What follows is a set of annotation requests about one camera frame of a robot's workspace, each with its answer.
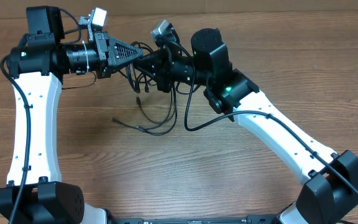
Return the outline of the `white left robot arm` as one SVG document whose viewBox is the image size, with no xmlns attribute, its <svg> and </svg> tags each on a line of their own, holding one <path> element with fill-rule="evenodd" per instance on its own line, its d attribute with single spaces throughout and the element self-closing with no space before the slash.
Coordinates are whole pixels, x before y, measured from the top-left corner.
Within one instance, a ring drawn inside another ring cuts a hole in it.
<svg viewBox="0 0 358 224">
<path fill-rule="evenodd" d="M 88 205 L 79 186 L 62 181 L 57 155 L 57 111 L 63 76 L 108 78 L 135 62 L 142 50 L 103 31 L 106 11 L 77 20 L 88 40 L 65 42 L 62 10 L 28 7 L 28 33 L 0 63 L 16 101 L 14 152 L 0 214 L 10 223 L 114 223 L 111 212 Z"/>
</svg>

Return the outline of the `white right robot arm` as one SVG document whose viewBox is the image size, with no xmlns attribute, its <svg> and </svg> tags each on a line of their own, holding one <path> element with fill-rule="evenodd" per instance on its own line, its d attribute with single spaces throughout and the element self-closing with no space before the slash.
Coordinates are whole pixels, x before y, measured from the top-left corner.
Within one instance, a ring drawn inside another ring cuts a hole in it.
<svg viewBox="0 0 358 224">
<path fill-rule="evenodd" d="M 172 26 L 151 36 L 157 50 L 134 66 L 165 91 L 170 82 L 204 86 L 218 119 L 230 119 L 265 143 L 301 185 L 298 198 L 269 223 L 337 223 L 358 205 L 358 157 L 338 154 L 284 116 L 259 87 L 233 68 L 218 29 L 201 29 L 185 50 Z"/>
</svg>

